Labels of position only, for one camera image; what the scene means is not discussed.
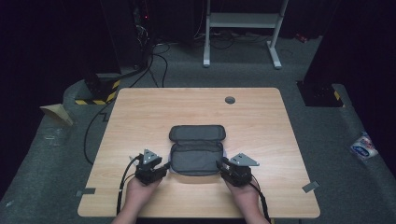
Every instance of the yellow and black hazard tape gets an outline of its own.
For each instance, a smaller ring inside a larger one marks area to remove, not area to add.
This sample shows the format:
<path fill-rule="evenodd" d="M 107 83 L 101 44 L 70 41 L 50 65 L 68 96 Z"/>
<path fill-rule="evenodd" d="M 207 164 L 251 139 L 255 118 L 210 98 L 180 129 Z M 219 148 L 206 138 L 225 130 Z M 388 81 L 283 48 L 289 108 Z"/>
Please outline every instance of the yellow and black hazard tape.
<path fill-rule="evenodd" d="M 77 105 L 106 105 L 110 103 L 116 97 L 117 87 L 120 85 L 120 81 L 114 82 L 110 93 L 107 97 L 102 99 L 76 99 L 75 102 Z"/>
<path fill-rule="evenodd" d="M 334 91 L 334 97 L 335 100 L 341 105 L 341 106 L 345 106 L 343 101 L 341 100 L 341 96 L 337 91 Z"/>

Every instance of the hazard stripe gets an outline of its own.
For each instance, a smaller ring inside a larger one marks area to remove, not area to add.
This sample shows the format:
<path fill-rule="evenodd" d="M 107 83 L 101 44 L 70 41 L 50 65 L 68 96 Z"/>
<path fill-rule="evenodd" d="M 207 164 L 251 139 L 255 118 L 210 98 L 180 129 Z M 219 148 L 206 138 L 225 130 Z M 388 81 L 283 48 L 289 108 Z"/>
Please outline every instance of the hazard stripe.
<path fill-rule="evenodd" d="M 114 99 L 115 96 L 116 96 L 116 92 L 114 91 L 113 93 L 111 93 L 111 94 L 107 97 L 106 102 L 111 101 L 112 99 Z"/>
<path fill-rule="evenodd" d="M 120 80 L 116 81 L 112 89 L 116 89 L 120 85 Z"/>
<path fill-rule="evenodd" d="M 105 105 L 106 102 L 102 100 L 92 100 L 96 105 Z"/>
<path fill-rule="evenodd" d="M 334 96 L 335 96 L 335 99 L 337 99 L 337 101 L 339 101 L 340 100 L 340 94 L 338 94 L 338 92 L 337 91 L 334 91 Z"/>
<path fill-rule="evenodd" d="M 85 102 L 83 100 L 76 100 L 76 104 L 78 104 L 78 105 L 87 105 L 87 102 Z"/>

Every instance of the tape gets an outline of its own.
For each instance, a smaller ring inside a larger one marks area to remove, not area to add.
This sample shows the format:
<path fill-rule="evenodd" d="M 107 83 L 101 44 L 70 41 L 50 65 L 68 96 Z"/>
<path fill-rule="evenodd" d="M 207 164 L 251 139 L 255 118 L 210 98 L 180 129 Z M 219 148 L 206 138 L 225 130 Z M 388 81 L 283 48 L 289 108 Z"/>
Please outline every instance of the tape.
<path fill-rule="evenodd" d="M 95 194 L 96 189 L 88 188 L 84 190 L 78 190 L 76 193 L 76 197 L 81 197 L 83 194 Z"/>
<path fill-rule="evenodd" d="M 314 182 L 311 182 L 311 183 L 303 186 L 303 190 L 305 191 L 305 193 L 307 193 L 307 192 L 309 192 L 313 189 L 316 189 L 318 187 L 319 187 L 319 183 L 317 181 L 314 181 Z"/>

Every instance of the forearm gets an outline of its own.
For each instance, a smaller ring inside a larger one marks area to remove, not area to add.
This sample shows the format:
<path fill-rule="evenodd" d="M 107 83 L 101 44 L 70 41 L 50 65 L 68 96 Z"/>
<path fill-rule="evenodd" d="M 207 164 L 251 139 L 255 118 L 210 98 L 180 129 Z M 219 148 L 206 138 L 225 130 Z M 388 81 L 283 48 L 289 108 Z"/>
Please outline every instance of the forearm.
<path fill-rule="evenodd" d="M 270 224 L 258 208 L 241 209 L 241 212 L 247 224 Z"/>
<path fill-rule="evenodd" d="M 139 210 L 137 207 L 125 205 L 112 224 L 135 224 Z"/>

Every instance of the metal stand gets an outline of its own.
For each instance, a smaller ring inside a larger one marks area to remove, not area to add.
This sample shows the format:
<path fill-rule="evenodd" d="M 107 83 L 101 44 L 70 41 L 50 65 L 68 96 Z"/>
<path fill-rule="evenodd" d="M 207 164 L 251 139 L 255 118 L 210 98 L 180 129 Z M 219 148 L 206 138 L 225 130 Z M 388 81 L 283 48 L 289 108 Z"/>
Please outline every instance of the metal stand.
<path fill-rule="evenodd" d="M 279 13 L 257 14 L 257 13 L 211 13 L 210 0 L 207 0 L 204 67 L 210 66 L 210 28 L 211 27 L 239 27 L 239 28 L 271 28 L 274 29 L 273 38 L 267 41 L 275 69 L 282 67 L 275 44 L 279 30 L 285 17 L 286 7 L 289 0 L 284 0 Z"/>

